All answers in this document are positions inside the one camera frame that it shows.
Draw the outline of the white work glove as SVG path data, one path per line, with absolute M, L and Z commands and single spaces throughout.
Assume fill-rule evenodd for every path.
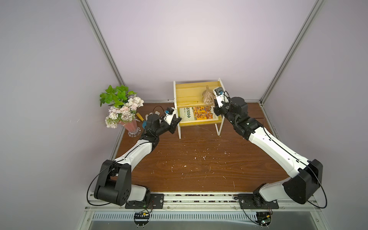
M 153 113 L 149 113 L 145 115 L 145 119 L 148 120 L 149 116 L 152 115 Z

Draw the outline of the yellow white bookshelf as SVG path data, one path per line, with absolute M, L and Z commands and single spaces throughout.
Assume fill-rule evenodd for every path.
M 216 81 L 203 81 L 203 82 L 173 82 L 173 94 L 174 94 L 174 107 L 177 110 L 178 114 L 180 114 L 179 108 L 182 107 L 194 107 L 205 105 L 203 103 L 202 93 L 206 90 L 207 86 L 211 90 L 213 94 L 213 90 L 218 87 L 222 87 L 225 89 L 221 78 L 218 78 Z M 219 117 L 218 120 L 214 121 L 196 121 L 183 123 L 182 121 L 177 125 L 178 129 L 178 137 L 182 138 L 181 128 L 188 126 L 201 126 L 201 125 L 215 125 L 217 135 L 221 135 L 221 131 L 223 128 L 224 120 L 223 117 Z

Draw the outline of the yellow handled blue tool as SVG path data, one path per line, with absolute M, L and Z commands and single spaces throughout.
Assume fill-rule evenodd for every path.
M 142 122 L 142 128 L 145 129 L 147 121 L 143 118 L 143 116 L 140 113 L 136 113 L 136 116 Z

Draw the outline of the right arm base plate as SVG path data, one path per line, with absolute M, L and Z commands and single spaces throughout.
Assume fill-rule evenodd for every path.
M 266 202 L 254 194 L 238 194 L 237 197 L 242 209 L 279 209 L 276 201 Z

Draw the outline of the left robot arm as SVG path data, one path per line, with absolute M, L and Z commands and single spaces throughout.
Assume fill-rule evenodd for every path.
M 103 162 L 99 174 L 93 179 L 96 181 L 94 198 L 105 203 L 93 204 L 89 199 L 89 191 L 86 193 L 87 203 L 95 207 L 128 204 L 137 208 L 148 208 L 151 204 L 150 190 L 145 186 L 132 184 L 132 172 L 155 150 L 160 141 L 159 136 L 166 132 L 175 133 L 181 120 L 174 113 L 166 113 L 163 117 L 149 115 L 136 144 L 121 157 Z

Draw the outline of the circuit board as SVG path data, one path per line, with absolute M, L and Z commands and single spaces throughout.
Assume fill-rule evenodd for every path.
M 256 223 L 262 227 L 268 227 L 272 221 L 272 215 L 269 212 L 257 212 Z
M 133 221 L 138 227 L 145 227 L 150 221 L 150 213 L 148 212 L 136 212 L 133 217 Z

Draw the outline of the striped beige cloth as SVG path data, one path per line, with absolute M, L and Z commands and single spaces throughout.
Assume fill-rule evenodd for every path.
M 205 91 L 202 93 L 203 104 L 208 106 L 215 106 L 215 96 L 209 86 L 206 86 Z

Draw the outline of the aluminium mounting rail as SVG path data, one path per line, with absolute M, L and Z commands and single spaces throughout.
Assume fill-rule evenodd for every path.
M 148 210 L 159 211 L 320 211 L 311 203 L 291 199 L 255 206 L 251 193 L 240 192 L 156 192 L 151 194 Z

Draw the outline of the flower bouquet in pink vase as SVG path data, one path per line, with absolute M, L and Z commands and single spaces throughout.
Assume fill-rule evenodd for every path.
M 137 125 L 137 110 L 144 106 L 144 100 L 137 96 L 127 86 L 108 86 L 100 94 L 100 105 L 109 106 L 108 116 L 105 118 L 107 128 L 118 128 L 122 125 L 129 137 L 137 137 L 141 129 Z

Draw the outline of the left circuit board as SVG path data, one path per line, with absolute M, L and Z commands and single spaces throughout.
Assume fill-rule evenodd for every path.
M 133 217 L 133 221 L 138 227 L 145 227 L 150 221 L 150 213 L 148 212 L 136 212 Z

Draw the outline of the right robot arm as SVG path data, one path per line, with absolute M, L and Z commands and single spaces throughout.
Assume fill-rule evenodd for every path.
M 308 160 L 276 139 L 263 124 L 248 115 L 244 99 L 217 96 L 214 112 L 227 119 L 236 133 L 262 149 L 287 173 L 284 180 L 258 187 L 254 191 L 257 197 L 265 202 L 290 198 L 305 204 L 323 187 L 323 165 L 316 159 Z

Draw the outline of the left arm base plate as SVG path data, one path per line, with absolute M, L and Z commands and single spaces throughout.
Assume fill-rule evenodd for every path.
M 142 201 L 128 201 L 125 209 L 163 209 L 164 194 L 149 194 Z

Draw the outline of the right circuit board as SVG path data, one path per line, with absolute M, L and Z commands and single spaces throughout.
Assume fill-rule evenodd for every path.
M 269 212 L 257 212 L 256 223 L 262 227 L 268 227 L 272 221 L 272 215 Z

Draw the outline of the colourful picture book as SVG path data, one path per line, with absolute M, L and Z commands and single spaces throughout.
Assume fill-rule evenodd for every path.
M 219 117 L 214 113 L 213 107 L 208 105 L 181 107 L 179 117 L 183 123 L 216 121 Z

